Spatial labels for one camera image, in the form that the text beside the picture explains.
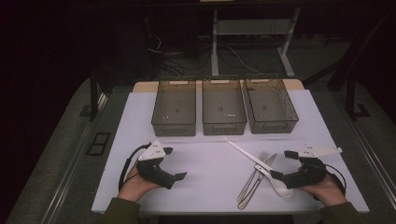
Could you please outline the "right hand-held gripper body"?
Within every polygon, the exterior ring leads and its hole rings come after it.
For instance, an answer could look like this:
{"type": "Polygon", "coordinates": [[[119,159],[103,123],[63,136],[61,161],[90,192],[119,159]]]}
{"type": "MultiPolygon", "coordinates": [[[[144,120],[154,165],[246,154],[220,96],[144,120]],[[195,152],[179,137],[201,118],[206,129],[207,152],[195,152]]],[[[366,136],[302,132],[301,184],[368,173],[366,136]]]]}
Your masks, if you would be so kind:
{"type": "Polygon", "coordinates": [[[301,167],[297,172],[283,175],[282,182],[288,189],[297,189],[321,182],[327,174],[327,169],[319,158],[339,154],[342,149],[340,147],[333,148],[306,144],[302,149],[295,152],[299,153],[300,158],[297,161],[301,163],[301,167]]]}

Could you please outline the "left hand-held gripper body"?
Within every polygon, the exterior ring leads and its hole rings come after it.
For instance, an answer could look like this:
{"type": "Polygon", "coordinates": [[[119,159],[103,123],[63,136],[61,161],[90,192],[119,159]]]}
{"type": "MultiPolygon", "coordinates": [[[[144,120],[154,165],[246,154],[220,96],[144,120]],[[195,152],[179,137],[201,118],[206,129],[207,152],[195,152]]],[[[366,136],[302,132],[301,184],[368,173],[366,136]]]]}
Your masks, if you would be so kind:
{"type": "Polygon", "coordinates": [[[164,157],[164,147],[155,140],[137,159],[137,171],[145,180],[163,188],[170,189],[175,183],[175,176],[166,173],[161,167],[164,157]]]}

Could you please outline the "white ceramic spoon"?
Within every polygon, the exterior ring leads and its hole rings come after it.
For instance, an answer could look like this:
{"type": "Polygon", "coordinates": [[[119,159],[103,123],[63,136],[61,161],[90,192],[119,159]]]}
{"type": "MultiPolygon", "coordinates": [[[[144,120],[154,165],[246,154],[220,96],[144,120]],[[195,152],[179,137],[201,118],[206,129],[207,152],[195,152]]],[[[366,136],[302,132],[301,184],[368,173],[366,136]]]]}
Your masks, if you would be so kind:
{"type": "Polygon", "coordinates": [[[282,197],[291,197],[293,195],[292,189],[288,189],[282,181],[272,178],[271,175],[259,164],[255,165],[255,169],[268,178],[271,185],[273,186],[273,189],[278,195],[282,197]]]}

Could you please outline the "steel knife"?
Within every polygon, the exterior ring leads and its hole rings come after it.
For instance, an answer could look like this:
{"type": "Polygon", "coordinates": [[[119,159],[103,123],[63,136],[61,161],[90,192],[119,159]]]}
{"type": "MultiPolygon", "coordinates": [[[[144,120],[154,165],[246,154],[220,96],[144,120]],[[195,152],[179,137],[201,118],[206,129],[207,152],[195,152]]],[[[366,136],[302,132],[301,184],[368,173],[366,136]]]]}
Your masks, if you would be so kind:
{"type": "MultiPolygon", "coordinates": [[[[264,161],[264,163],[271,166],[272,163],[274,162],[275,158],[276,158],[276,154],[274,154],[274,155],[269,154],[267,160],[264,161]]],[[[256,170],[256,171],[257,171],[257,173],[256,173],[255,177],[253,178],[253,181],[247,191],[247,196],[243,199],[243,201],[241,203],[238,203],[238,205],[237,205],[237,208],[240,210],[243,210],[246,208],[246,206],[250,202],[252,196],[254,195],[257,187],[260,185],[261,181],[263,180],[263,174],[261,174],[258,170],[256,170]]]]}

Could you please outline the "clear brown plastic bin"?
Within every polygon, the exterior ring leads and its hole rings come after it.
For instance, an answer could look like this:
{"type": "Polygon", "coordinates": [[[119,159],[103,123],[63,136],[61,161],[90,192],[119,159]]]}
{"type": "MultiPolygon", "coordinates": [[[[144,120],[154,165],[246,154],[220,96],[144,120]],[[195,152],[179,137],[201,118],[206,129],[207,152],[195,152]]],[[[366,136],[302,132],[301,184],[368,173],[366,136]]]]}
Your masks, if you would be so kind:
{"type": "Polygon", "coordinates": [[[247,115],[240,80],[204,79],[202,83],[204,135],[242,135],[247,115]]]}
{"type": "Polygon", "coordinates": [[[151,125],[157,136],[196,135],[196,83],[194,80],[159,82],[151,125]]]}
{"type": "Polygon", "coordinates": [[[282,79],[245,76],[243,96],[254,134],[291,133],[299,121],[282,79]]]}

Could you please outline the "person's left hand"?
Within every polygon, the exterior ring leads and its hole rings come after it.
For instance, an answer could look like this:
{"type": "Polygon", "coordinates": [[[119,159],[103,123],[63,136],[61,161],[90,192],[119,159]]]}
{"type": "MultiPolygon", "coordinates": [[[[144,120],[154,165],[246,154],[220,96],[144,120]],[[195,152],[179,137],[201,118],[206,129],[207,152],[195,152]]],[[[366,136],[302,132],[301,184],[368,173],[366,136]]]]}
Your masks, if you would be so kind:
{"type": "Polygon", "coordinates": [[[142,178],[134,165],[119,191],[118,198],[137,203],[146,193],[159,188],[159,185],[142,178]]]}

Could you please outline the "person's right hand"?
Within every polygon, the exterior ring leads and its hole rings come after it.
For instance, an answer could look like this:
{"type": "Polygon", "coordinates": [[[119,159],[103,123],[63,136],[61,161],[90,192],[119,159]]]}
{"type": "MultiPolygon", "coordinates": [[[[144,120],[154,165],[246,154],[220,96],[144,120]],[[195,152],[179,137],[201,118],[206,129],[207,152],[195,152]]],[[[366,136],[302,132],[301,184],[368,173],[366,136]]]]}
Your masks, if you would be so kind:
{"type": "Polygon", "coordinates": [[[326,175],[322,182],[316,185],[300,187],[300,190],[315,196],[325,206],[334,206],[347,202],[346,196],[329,175],[326,175]]]}

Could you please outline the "black metal stand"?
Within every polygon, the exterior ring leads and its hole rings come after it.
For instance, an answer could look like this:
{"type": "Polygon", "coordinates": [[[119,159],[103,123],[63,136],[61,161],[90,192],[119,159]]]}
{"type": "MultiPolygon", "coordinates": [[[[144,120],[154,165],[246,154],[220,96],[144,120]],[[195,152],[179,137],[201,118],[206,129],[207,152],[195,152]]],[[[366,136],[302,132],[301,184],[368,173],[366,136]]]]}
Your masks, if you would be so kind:
{"type": "Polygon", "coordinates": [[[357,118],[368,118],[370,116],[368,110],[363,104],[355,102],[356,80],[350,77],[346,81],[346,112],[352,120],[357,118]]]}

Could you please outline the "white metal desk frame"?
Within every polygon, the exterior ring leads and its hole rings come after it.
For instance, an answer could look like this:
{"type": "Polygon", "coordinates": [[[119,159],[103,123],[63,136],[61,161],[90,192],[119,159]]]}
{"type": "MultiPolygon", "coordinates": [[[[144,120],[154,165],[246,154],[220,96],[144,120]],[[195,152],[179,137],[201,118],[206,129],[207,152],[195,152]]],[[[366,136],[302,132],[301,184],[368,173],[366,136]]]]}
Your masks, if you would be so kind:
{"type": "Polygon", "coordinates": [[[288,77],[295,77],[288,49],[297,24],[301,9],[296,7],[289,19],[246,19],[220,20],[218,11],[213,11],[211,71],[213,76],[219,75],[218,36],[219,35],[283,35],[283,45],[277,48],[278,57],[288,77]]]}

